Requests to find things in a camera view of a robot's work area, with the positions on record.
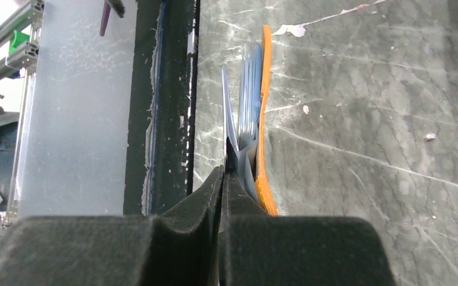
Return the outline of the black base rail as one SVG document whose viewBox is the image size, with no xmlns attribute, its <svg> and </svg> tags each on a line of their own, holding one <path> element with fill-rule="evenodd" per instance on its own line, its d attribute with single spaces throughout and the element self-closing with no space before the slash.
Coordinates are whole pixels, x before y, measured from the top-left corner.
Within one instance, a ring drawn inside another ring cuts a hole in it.
<svg viewBox="0 0 458 286">
<path fill-rule="evenodd" d="M 138 1 L 123 213 L 161 214 L 193 190 L 199 1 Z"/>
</svg>

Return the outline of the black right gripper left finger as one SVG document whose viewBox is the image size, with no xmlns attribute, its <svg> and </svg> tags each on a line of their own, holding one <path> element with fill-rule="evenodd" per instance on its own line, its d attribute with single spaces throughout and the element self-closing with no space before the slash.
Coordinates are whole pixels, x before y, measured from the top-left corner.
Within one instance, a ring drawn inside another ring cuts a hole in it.
<svg viewBox="0 0 458 286">
<path fill-rule="evenodd" d="M 216 285 L 223 177 L 161 215 L 19 220 L 0 240 L 0 285 Z"/>
</svg>

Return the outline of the grey blue credit card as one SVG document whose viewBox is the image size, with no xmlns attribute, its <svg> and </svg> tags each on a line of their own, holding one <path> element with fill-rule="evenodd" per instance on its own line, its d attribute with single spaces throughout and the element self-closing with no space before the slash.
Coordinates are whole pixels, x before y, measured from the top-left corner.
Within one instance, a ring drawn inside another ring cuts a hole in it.
<svg viewBox="0 0 458 286">
<path fill-rule="evenodd" d="M 230 102 L 230 90 L 227 82 L 227 73 L 225 68 L 221 68 L 222 77 L 222 106 L 224 116 L 224 157 L 225 160 L 229 158 L 230 151 L 238 152 L 238 143 L 236 137 L 236 131 L 234 127 L 233 114 Z"/>
</svg>

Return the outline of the blue credit cards stack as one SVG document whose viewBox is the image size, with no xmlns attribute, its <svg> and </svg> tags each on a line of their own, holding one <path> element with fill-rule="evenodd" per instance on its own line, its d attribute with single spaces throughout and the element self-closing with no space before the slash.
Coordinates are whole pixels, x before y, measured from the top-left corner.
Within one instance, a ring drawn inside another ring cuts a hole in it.
<svg viewBox="0 0 458 286">
<path fill-rule="evenodd" d="M 262 47 L 255 43 L 243 57 L 239 87 L 240 170 L 245 191 L 257 199 L 253 170 L 256 160 L 258 117 L 261 107 Z"/>
</svg>

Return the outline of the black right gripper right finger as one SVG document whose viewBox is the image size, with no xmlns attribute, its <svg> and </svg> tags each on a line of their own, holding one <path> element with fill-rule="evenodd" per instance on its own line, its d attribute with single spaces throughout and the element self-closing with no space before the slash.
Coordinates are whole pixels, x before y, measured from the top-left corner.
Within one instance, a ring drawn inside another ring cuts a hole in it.
<svg viewBox="0 0 458 286">
<path fill-rule="evenodd" d="M 272 216 L 242 188 L 224 145 L 220 285 L 394 285 L 380 236 L 366 220 Z"/>
</svg>

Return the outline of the orange card holder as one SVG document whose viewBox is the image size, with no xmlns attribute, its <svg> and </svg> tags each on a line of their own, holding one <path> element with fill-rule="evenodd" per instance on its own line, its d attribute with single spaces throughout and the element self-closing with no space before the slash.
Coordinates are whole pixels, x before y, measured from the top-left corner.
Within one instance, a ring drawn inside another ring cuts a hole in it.
<svg viewBox="0 0 458 286">
<path fill-rule="evenodd" d="M 259 205 L 272 216 L 277 216 L 278 211 L 270 190 L 265 171 L 265 111 L 270 88 L 270 74 L 272 61 L 272 39 L 269 25 L 262 27 L 262 77 L 261 77 L 261 109 L 258 121 L 258 145 L 256 150 L 256 179 L 255 187 Z"/>
</svg>

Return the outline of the aluminium extrusion frame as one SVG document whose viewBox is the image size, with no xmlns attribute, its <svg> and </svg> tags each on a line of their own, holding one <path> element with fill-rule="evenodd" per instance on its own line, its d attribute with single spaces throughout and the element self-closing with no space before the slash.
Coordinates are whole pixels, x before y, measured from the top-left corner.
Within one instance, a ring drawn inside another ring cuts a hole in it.
<svg viewBox="0 0 458 286">
<path fill-rule="evenodd" d="M 39 38 L 45 1 L 20 1 L 20 6 L 0 24 L 0 81 L 24 79 L 20 110 L 5 111 L 0 106 L 0 211 L 8 211 L 18 197 L 14 189 L 19 158 L 20 129 L 26 110 L 29 82 L 39 58 Z M 0 234 L 8 226 L 0 216 Z"/>
</svg>

